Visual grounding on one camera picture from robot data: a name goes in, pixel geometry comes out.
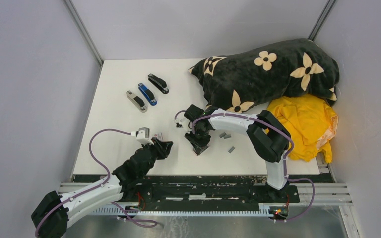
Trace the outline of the beige stapler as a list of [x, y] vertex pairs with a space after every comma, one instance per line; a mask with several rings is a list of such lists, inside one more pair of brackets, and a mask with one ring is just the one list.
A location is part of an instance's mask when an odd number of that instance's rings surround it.
[[128, 90], [126, 96], [142, 113], [147, 111], [145, 102], [138, 95]]

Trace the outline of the blue stapler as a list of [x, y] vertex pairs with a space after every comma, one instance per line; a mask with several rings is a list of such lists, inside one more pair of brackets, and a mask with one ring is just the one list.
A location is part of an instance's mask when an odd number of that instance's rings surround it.
[[143, 83], [138, 84], [138, 89], [150, 105], [155, 106], [157, 104], [154, 94]]

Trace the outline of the black stapler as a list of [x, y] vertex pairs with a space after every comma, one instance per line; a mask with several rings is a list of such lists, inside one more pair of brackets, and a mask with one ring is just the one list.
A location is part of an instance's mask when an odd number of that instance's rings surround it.
[[155, 76], [154, 74], [149, 74], [148, 75], [148, 80], [163, 94], [168, 94], [169, 93], [169, 88], [167, 86], [166, 81], [163, 79]]

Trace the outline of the staple box with staples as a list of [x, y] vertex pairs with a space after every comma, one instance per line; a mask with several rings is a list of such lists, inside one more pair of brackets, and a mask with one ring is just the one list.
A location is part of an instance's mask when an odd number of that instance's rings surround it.
[[200, 156], [205, 150], [207, 150], [209, 148], [209, 145], [205, 146], [205, 147], [198, 147], [196, 149], [194, 149], [195, 153]]

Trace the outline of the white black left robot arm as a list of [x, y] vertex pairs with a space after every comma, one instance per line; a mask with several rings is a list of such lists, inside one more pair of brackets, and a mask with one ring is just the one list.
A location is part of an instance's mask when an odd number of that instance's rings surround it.
[[60, 238], [79, 219], [96, 209], [119, 200], [132, 201], [136, 185], [154, 167], [157, 160], [166, 159], [172, 141], [152, 138], [122, 165], [103, 179], [79, 190], [59, 195], [56, 191], [46, 194], [31, 215], [37, 238]]

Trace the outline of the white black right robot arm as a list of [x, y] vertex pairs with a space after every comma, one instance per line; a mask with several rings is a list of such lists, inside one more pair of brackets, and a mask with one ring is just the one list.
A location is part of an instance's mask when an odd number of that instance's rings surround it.
[[208, 147], [210, 132], [215, 130], [246, 135], [257, 154], [265, 160], [267, 170], [267, 197], [272, 202], [280, 202], [287, 195], [285, 186], [288, 174], [285, 160], [294, 149], [290, 132], [268, 110], [255, 114], [239, 114], [217, 107], [203, 110], [190, 105], [183, 119], [175, 123], [186, 130], [185, 139], [200, 155]]

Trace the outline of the black floral plush pillow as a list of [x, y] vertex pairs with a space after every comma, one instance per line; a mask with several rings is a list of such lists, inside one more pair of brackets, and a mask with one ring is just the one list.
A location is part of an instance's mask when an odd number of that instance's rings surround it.
[[334, 105], [340, 79], [335, 59], [305, 38], [210, 56], [189, 73], [198, 79], [208, 106], [236, 113], [281, 97], [306, 94]]

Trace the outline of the yellow crumpled cloth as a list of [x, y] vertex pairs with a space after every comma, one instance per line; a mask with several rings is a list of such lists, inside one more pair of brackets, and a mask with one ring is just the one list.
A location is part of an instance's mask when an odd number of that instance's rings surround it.
[[309, 94], [281, 97], [271, 101], [267, 110], [291, 135], [295, 148], [290, 159], [308, 162], [322, 152], [327, 163], [333, 162], [330, 140], [336, 136], [338, 115], [325, 100]]

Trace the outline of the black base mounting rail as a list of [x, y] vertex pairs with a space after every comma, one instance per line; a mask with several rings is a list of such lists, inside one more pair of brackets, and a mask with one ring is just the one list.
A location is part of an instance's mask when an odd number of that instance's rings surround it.
[[144, 211], [254, 211], [261, 204], [308, 204], [315, 184], [334, 183], [330, 173], [291, 175], [283, 192], [266, 184], [266, 176], [146, 176], [122, 202], [140, 202]]

